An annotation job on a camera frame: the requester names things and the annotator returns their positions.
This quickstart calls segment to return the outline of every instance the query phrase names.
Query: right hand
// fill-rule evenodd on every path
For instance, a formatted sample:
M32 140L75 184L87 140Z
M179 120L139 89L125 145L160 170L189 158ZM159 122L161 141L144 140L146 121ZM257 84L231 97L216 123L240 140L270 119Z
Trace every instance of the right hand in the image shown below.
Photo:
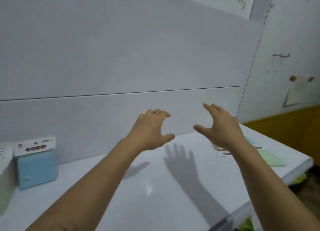
M194 125L194 130L204 135L213 144L229 151L237 145L247 142L236 117L231 116L229 112L215 104L211 104L211 106L203 104L203 107L212 116L213 125L211 128Z

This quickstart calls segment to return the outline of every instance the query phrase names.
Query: white box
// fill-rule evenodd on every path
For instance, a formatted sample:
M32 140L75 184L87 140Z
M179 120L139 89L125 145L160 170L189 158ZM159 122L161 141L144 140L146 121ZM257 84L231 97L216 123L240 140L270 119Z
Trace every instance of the white box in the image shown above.
M56 137L47 136L13 144L14 156L23 156L36 152L48 151L56 148Z

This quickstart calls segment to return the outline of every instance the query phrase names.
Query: blue box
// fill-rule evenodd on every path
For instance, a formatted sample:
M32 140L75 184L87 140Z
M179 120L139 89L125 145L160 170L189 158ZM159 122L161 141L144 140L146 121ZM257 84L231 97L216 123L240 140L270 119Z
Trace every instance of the blue box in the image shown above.
M58 166L53 150L17 157L19 188L26 189L57 179Z

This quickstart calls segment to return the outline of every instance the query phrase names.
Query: forearm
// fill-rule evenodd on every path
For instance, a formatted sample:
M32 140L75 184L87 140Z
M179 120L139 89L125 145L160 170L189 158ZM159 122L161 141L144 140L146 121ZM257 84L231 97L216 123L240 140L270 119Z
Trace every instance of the forearm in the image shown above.
M54 228L94 230L126 170L139 153L139 149L136 149L133 143L127 139L121 140L100 163L64 193L27 231L44 231Z
M232 150L263 229L320 230L320 223L249 143Z

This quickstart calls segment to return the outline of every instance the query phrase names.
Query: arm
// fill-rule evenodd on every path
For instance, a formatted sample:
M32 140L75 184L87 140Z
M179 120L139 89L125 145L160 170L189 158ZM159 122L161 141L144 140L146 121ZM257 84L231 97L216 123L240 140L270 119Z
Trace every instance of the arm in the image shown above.
M161 147L174 134L161 135L170 114L159 109L141 114L128 136L64 193L27 231L95 230L122 177L133 160L145 150Z
M228 149L237 161L263 230L320 230L320 222L283 183L244 137L238 120L214 104L203 105L213 126L194 129L212 143Z

